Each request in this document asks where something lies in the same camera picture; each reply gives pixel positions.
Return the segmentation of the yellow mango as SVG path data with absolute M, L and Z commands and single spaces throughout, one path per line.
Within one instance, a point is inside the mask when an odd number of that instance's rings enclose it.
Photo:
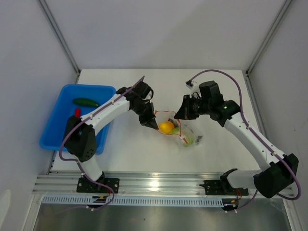
M 160 132 L 164 134 L 169 134 L 175 128 L 174 124 L 170 121 L 162 122 L 159 124 Z

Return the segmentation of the clear zip top bag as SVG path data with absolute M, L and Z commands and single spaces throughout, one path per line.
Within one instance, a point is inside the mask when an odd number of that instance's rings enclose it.
M 201 131 L 190 122 L 176 119 L 175 114 L 172 110 L 155 110 L 158 133 L 169 137 L 182 147 L 198 145 L 203 139 Z

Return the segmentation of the white green cauliflower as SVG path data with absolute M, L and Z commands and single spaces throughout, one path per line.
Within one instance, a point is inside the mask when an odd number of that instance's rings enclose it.
M 177 143 L 183 147 L 189 147 L 194 145 L 193 134 L 190 129 L 187 128 L 174 128 L 170 133 L 171 136 L 175 137 Z

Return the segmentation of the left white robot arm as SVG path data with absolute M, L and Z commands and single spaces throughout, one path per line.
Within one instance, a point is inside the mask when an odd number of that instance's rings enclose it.
M 73 115 L 68 119 L 61 148 L 66 148 L 73 156 L 71 161 L 78 164 L 82 176 L 88 180 L 87 186 L 93 192 L 98 193 L 104 188 L 104 172 L 95 158 L 97 134 L 128 111 L 138 115 L 142 126 L 158 130 L 151 102 L 153 95 L 153 89 L 140 80 L 132 87 L 120 88 L 110 100 L 84 116 Z

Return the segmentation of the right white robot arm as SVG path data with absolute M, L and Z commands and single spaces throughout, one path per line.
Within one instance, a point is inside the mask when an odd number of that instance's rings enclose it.
M 286 155 L 255 131 L 242 108 L 233 100 L 223 99 L 216 82 L 197 84 L 189 80 L 186 86 L 191 93 L 184 95 L 175 118 L 194 120 L 209 115 L 240 141 L 259 166 L 258 170 L 233 168 L 223 173 L 219 185 L 223 193 L 231 194 L 237 188 L 255 189 L 264 197 L 272 198 L 295 182 L 298 158 L 294 154 Z

